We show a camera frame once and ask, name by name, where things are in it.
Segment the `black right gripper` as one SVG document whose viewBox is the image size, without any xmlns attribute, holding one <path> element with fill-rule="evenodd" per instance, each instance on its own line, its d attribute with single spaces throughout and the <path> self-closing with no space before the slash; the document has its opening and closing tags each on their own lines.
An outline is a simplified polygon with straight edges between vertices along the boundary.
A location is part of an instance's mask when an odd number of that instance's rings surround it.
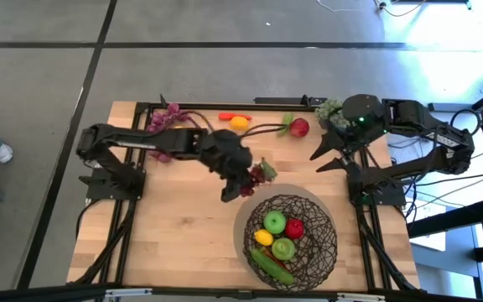
<svg viewBox="0 0 483 302">
<path fill-rule="evenodd" d="M 337 150 L 339 158 L 332 159 L 329 163 L 317 168 L 317 172 L 343 169 L 352 179 L 360 179 L 362 167 L 354 160 L 355 153 L 362 147 L 353 133 L 346 128 L 334 126 L 334 131 L 328 131 L 321 136 L 318 148 L 310 156 L 310 160 L 319 158 L 330 150 Z"/>
</svg>

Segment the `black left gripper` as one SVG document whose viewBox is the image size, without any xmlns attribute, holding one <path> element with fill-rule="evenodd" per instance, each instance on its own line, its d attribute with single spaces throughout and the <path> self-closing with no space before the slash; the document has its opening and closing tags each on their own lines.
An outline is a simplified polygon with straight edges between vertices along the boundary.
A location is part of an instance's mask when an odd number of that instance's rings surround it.
<svg viewBox="0 0 483 302">
<path fill-rule="evenodd" d="M 241 140 L 236 133 L 222 129 L 207 135 L 201 144 L 201 163 L 226 182 L 221 190 L 221 201 L 225 203 L 236 199 L 244 180 L 250 178 L 252 154 Z"/>
</svg>

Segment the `dark red grape bunch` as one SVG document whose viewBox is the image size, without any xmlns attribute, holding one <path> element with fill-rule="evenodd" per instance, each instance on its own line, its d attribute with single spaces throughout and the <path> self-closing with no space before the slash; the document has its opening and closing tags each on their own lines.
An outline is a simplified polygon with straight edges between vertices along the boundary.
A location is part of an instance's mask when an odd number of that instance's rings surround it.
<svg viewBox="0 0 483 302">
<path fill-rule="evenodd" d="M 241 197 L 251 196 L 258 187 L 271 184 L 277 178 L 278 172 L 265 158 L 262 158 L 258 164 L 251 167 L 249 176 L 249 183 L 241 187 Z"/>
</svg>

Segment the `red peach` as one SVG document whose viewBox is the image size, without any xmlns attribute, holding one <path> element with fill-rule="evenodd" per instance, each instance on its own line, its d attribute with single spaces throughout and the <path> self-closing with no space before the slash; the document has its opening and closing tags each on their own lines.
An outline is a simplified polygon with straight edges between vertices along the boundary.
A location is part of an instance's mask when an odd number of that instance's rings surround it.
<svg viewBox="0 0 483 302">
<path fill-rule="evenodd" d="M 294 119 L 289 125 L 289 134 L 296 138 L 305 137 L 310 130 L 309 123 L 303 118 Z"/>
</svg>

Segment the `round green apple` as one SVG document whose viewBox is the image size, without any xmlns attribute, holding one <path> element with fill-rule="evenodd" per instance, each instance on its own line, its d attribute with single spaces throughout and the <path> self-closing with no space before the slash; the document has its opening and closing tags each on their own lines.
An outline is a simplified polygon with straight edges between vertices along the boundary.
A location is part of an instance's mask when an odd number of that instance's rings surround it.
<svg viewBox="0 0 483 302">
<path fill-rule="evenodd" d="M 281 211 L 268 212 L 263 220 L 264 228 L 272 233 L 279 234 L 284 231 L 287 219 Z"/>
</svg>

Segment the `yellow lemon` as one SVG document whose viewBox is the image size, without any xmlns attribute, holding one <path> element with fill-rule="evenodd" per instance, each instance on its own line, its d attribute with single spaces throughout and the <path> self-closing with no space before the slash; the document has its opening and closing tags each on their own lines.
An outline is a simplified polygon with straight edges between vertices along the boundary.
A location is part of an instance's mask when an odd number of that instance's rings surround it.
<svg viewBox="0 0 483 302">
<path fill-rule="evenodd" d="M 272 233 L 266 229 L 260 229 L 254 233 L 254 238 L 256 242 L 264 247 L 271 246 L 273 244 L 274 238 Z"/>
</svg>

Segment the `yellow mango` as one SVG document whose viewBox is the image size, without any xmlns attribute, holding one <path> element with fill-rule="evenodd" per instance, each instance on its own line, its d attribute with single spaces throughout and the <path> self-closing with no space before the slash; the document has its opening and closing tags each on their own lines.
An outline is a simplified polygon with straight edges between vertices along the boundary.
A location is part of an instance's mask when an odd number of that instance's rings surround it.
<svg viewBox="0 0 483 302">
<path fill-rule="evenodd" d="M 234 116 L 229 122 L 231 129 L 239 131 L 247 130 L 249 128 L 249 124 L 250 121 L 241 116 Z"/>
</svg>

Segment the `small red apple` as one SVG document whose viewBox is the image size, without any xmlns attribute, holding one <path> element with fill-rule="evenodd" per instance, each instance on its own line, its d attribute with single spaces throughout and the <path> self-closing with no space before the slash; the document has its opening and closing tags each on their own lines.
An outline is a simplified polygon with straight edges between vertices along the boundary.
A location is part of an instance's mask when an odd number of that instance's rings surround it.
<svg viewBox="0 0 483 302">
<path fill-rule="evenodd" d="M 291 240 L 300 239 L 304 235 L 304 223 L 295 218 L 289 218 L 286 222 L 284 234 Z"/>
</svg>

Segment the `dark green cucumber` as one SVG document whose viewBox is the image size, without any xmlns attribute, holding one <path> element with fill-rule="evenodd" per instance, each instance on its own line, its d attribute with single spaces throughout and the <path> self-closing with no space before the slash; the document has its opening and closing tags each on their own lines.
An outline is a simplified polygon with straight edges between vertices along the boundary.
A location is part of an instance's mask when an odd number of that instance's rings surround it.
<svg viewBox="0 0 483 302">
<path fill-rule="evenodd" d="M 292 285 L 295 281 L 294 276 L 279 264 L 274 262 L 270 257 L 256 248 L 250 250 L 252 260 L 271 277 L 277 279 L 283 284 Z"/>
</svg>

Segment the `black wicker basket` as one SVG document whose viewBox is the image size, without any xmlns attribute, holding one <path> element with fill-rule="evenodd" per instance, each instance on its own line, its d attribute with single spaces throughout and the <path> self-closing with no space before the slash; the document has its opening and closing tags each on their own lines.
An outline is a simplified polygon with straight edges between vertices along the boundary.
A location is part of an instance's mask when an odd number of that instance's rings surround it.
<svg viewBox="0 0 483 302">
<path fill-rule="evenodd" d="M 276 259 L 272 254 L 272 245 L 264 247 L 254 238 L 256 231 L 265 229 L 263 220 L 270 211 L 281 211 L 287 220 L 295 218 L 304 223 L 304 235 L 292 240 L 295 254 L 288 261 Z M 284 237 L 284 231 L 273 234 L 274 241 Z M 260 250 L 291 273 L 295 278 L 294 283 L 283 284 L 259 268 L 252 260 L 252 248 Z M 252 210 L 244 230 L 243 254 L 256 276 L 265 284 L 284 292 L 307 291 L 322 284 L 334 270 L 338 257 L 337 232 L 331 229 L 329 217 L 313 201 L 299 195 L 275 195 Z"/>
</svg>

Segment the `grey round mat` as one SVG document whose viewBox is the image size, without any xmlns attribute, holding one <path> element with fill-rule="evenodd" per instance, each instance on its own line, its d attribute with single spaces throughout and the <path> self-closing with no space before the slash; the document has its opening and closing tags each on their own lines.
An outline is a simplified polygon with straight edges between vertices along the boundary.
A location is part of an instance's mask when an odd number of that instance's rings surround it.
<svg viewBox="0 0 483 302">
<path fill-rule="evenodd" d="M 306 190 L 301 186 L 291 184 L 273 184 L 263 186 L 261 189 L 258 189 L 254 193 L 254 195 L 241 199 L 241 207 L 236 214 L 236 219 L 234 221 L 233 227 L 233 241 L 236 255 L 238 256 L 242 267 L 244 267 L 244 269 L 247 270 L 249 274 L 254 276 L 256 276 L 256 273 L 252 270 L 249 262 L 243 254 L 243 238 L 245 226 L 247 224 L 249 216 L 251 215 L 252 210 L 255 207 L 257 207 L 262 201 L 279 194 L 299 195 L 303 198 L 307 198 L 313 201 L 329 217 L 331 229 L 333 231 L 335 230 L 335 222 L 333 221 L 329 209 L 318 196 L 311 193 L 309 190 Z"/>
</svg>

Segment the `black mounting bar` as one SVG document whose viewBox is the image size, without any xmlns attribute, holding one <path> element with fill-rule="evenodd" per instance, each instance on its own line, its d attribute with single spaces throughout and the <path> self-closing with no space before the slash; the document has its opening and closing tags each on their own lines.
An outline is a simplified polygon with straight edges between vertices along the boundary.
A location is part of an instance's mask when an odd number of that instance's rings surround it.
<svg viewBox="0 0 483 302">
<path fill-rule="evenodd" d="M 327 98 L 303 95 L 301 97 L 255 97 L 253 101 L 255 104 L 261 105 L 300 105 L 312 107 L 326 102 Z"/>
</svg>

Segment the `purple grape bunch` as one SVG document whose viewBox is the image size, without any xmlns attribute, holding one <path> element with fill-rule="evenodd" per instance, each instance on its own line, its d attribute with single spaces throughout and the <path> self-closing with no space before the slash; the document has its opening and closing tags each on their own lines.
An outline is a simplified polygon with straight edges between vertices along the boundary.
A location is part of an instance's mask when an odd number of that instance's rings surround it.
<svg viewBox="0 0 483 302">
<path fill-rule="evenodd" d="M 151 124 L 146 128 L 151 133 L 160 133 L 168 128 L 181 128 L 175 125 L 180 122 L 191 122 L 193 126 L 200 128 L 196 121 L 190 117 L 189 113 L 183 112 L 177 103 L 168 104 L 164 112 L 152 113 L 151 118 Z M 148 151 L 148 155 L 163 164 L 167 164 L 172 160 L 172 157 L 160 151 Z"/>
</svg>

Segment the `black rig crossbeam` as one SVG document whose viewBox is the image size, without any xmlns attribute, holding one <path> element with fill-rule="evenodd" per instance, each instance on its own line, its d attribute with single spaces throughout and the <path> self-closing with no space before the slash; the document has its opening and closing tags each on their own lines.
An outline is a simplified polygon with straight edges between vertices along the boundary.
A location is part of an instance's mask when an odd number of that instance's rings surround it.
<svg viewBox="0 0 483 302">
<path fill-rule="evenodd" d="M 2 290 L 0 291 L 0 302 L 79 302 L 90 299 L 151 295 L 211 296 L 237 300 L 257 298 L 326 299 L 330 302 L 483 302 L 483 299 L 428 294 L 419 290 L 371 289 L 367 292 L 307 291 L 292 293 L 266 289 L 125 288 L 115 283 L 67 284 L 54 287 Z"/>
</svg>

